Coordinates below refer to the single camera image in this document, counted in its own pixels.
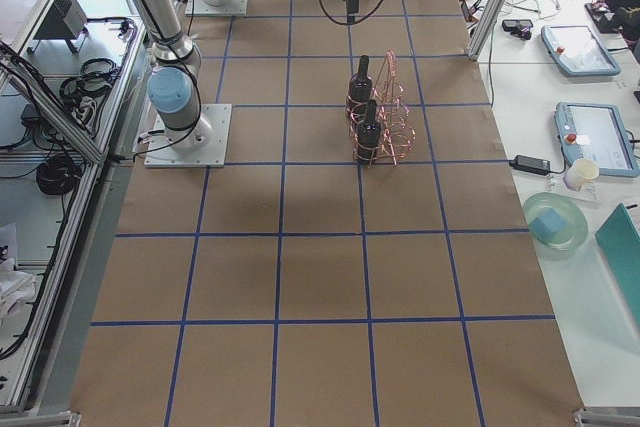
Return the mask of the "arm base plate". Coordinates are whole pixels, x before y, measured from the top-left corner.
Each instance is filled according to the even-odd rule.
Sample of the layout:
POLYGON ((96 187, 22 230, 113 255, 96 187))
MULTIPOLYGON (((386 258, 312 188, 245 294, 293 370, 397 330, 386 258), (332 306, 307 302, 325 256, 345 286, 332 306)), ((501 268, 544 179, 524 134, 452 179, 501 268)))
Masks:
POLYGON ((194 131, 173 145, 184 133, 169 130, 166 137, 164 123, 160 115, 155 114, 153 128, 160 129, 161 133, 150 138, 144 165, 149 168, 223 167, 231 116, 231 104, 204 104, 194 131))
POLYGON ((191 17, 243 17, 248 0, 188 0, 185 14, 191 17))

